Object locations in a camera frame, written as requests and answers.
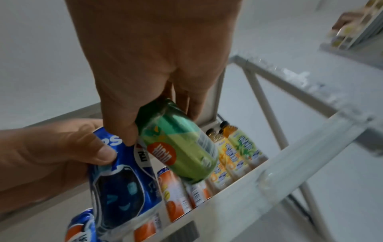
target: can logo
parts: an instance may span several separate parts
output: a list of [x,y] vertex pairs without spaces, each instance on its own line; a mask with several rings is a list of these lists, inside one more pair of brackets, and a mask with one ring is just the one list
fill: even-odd
[[176,162],[176,151],[171,145],[167,143],[154,142],[148,145],[148,151],[160,162],[167,166],[173,165]]

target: plastic bottle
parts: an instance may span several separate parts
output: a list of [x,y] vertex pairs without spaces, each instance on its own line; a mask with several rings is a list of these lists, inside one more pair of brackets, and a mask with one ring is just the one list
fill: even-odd
[[208,130],[206,134],[217,146],[219,161],[232,177],[239,179],[252,170],[246,160],[239,155],[227,138],[221,134],[217,134],[214,129]]
[[267,161],[267,156],[265,156],[262,151],[255,146],[254,142],[239,128],[230,125],[226,121],[222,122],[220,127],[222,130],[220,133],[229,139],[239,154],[254,168]]

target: blue can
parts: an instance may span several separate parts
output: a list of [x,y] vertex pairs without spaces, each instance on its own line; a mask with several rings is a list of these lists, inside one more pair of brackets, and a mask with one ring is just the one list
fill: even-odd
[[162,200],[147,151],[101,127],[94,134],[117,151],[111,165],[89,165],[88,174],[99,239],[116,241],[146,223]]
[[96,237],[93,209],[74,217],[68,225],[65,242],[101,242]]

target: hand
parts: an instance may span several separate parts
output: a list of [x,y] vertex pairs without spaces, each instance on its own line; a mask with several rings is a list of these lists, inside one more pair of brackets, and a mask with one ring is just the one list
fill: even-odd
[[132,145],[140,107],[170,93],[195,120],[226,66],[241,0],[66,0],[104,126]]
[[92,132],[100,119],[73,119],[0,131],[0,213],[58,195],[87,181],[87,164],[116,152]]

